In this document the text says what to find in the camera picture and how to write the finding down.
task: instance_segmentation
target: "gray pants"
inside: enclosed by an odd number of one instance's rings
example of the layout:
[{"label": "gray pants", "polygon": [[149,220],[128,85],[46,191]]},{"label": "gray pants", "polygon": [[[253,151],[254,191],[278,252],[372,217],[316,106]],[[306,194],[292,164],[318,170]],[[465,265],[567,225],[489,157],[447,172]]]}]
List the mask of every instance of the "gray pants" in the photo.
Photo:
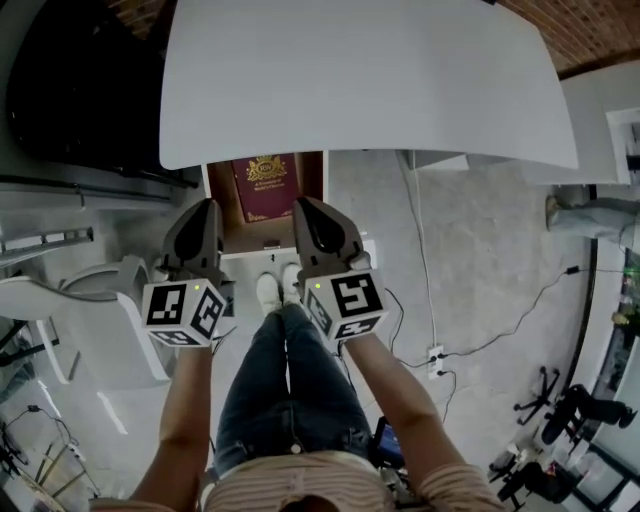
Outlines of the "gray pants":
[{"label": "gray pants", "polygon": [[548,220],[549,231],[587,238],[601,238],[633,249],[640,204],[620,199],[595,199],[581,206],[563,208]]}]

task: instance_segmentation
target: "marker cube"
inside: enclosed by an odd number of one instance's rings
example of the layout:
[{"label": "marker cube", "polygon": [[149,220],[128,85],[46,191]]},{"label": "marker cube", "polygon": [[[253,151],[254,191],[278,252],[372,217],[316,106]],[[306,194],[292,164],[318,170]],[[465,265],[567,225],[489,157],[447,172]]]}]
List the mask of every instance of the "marker cube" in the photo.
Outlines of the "marker cube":
[{"label": "marker cube", "polygon": [[208,279],[191,279],[144,287],[145,330],[171,347],[211,345],[227,301]]},{"label": "marker cube", "polygon": [[309,278],[303,304],[329,341],[375,332],[389,313],[377,270]]}]

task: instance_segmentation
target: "white table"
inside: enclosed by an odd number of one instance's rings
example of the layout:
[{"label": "white table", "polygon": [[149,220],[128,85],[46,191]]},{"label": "white table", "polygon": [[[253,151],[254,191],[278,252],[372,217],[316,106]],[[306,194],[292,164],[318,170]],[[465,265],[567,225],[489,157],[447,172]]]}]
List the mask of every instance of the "white table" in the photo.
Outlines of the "white table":
[{"label": "white table", "polygon": [[180,0],[164,75],[169,169],[416,149],[577,167],[538,30],[479,0]]}]

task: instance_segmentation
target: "brick wall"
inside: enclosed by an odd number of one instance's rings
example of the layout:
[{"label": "brick wall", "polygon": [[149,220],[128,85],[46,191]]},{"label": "brick wall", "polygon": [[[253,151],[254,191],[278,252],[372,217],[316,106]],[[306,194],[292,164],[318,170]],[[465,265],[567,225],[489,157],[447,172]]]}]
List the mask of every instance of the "brick wall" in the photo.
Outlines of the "brick wall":
[{"label": "brick wall", "polygon": [[[105,2],[136,36],[145,39],[165,0]],[[538,27],[561,78],[640,59],[640,0],[498,2]]]},{"label": "brick wall", "polygon": [[165,0],[105,0],[120,21],[140,39],[146,39]]}]

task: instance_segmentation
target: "striped shirt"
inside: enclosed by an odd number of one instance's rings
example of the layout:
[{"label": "striped shirt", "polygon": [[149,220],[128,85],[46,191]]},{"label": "striped shirt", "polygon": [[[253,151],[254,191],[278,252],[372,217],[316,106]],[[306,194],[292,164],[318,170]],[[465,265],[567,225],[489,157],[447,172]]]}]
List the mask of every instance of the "striped shirt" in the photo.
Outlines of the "striped shirt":
[{"label": "striped shirt", "polygon": [[[432,512],[504,512],[479,468],[455,464],[431,473],[419,486]],[[204,512],[279,511],[306,496],[323,498],[339,512],[396,510],[391,492],[368,461],[346,452],[264,457],[224,475],[206,499]],[[95,512],[172,512],[159,505],[94,500]]]}]

